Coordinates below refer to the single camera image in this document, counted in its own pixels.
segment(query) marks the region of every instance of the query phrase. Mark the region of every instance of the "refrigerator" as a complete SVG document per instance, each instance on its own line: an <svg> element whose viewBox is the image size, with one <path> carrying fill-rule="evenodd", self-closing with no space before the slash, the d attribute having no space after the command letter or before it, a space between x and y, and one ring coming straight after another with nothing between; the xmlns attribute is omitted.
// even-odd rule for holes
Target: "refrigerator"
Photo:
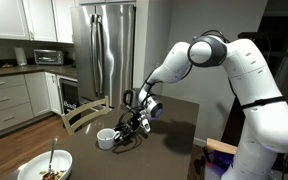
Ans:
<svg viewBox="0 0 288 180"><path fill-rule="evenodd" d="M134 5L79 6L71 18L80 104L107 95L119 106L133 81Z"/></svg>

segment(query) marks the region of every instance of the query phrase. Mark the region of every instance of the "white wall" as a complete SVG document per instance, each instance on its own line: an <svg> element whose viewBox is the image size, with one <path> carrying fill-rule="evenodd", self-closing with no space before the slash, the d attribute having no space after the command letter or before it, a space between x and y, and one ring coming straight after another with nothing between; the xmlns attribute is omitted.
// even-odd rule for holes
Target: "white wall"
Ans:
<svg viewBox="0 0 288 180"><path fill-rule="evenodd" d="M141 87L144 79L148 3L149 1L144 0L136 2L133 87Z"/></svg>
<svg viewBox="0 0 288 180"><path fill-rule="evenodd" d="M174 0L169 49L178 41L218 29L231 41L241 32L256 32L267 0ZM195 144L206 138L220 140L233 102L222 67L193 68L177 84L163 84L162 94L200 104Z"/></svg>
<svg viewBox="0 0 288 180"><path fill-rule="evenodd" d="M172 9L171 0L136 1L134 87L141 87L167 55ZM155 85L153 90L161 94L162 85Z"/></svg>

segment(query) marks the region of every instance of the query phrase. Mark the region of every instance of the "countertop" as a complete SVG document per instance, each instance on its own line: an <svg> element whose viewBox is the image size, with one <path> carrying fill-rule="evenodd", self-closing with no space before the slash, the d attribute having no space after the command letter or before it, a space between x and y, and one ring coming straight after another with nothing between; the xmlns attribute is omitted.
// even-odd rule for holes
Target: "countertop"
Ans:
<svg viewBox="0 0 288 180"><path fill-rule="evenodd" d="M115 127L125 112L115 108L57 146L73 157L69 180L187 179L199 105L167 97L160 99L164 112L150 123L152 130L146 138L140 136L128 145L107 151L99 149L97 132ZM19 170L14 171L5 179L16 179L18 173Z"/></svg>
<svg viewBox="0 0 288 180"><path fill-rule="evenodd" d="M22 67L15 66L11 68L0 68L0 77L34 73L34 72L50 72L57 75L77 79L76 68L73 68L72 65L66 65L66 66L27 65Z"/></svg>

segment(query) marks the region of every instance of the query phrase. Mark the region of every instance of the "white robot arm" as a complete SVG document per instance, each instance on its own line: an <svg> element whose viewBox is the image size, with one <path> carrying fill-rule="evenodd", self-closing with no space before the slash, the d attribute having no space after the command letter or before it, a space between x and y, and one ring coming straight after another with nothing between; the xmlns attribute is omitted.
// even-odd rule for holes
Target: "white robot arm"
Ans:
<svg viewBox="0 0 288 180"><path fill-rule="evenodd" d="M288 152L288 105L264 57L250 40L224 43L217 36L201 36L191 44L177 43L138 92L138 103L144 106L142 126L149 132L149 121L162 113L162 103L152 94L152 86L181 80L191 64L222 65L246 116L234 163L222 179L268 179L277 153Z"/></svg>

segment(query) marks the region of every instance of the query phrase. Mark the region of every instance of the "bowl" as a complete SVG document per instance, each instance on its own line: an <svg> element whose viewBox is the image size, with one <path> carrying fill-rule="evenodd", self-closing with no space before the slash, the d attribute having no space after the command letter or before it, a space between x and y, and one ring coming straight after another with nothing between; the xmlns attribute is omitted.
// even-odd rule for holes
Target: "bowl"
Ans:
<svg viewBox="0 0 288 180"><path fill-rule="evenodd" d="M45 152L34 157L26 166L20 171L17 180L42 180L41 172L48 172L48 165L50 162L51 151ZM66 180L72 170L73 158L71 154L64 150L55 150L52 160L52 169L55 172L65 171L60 180Z"/></svg>

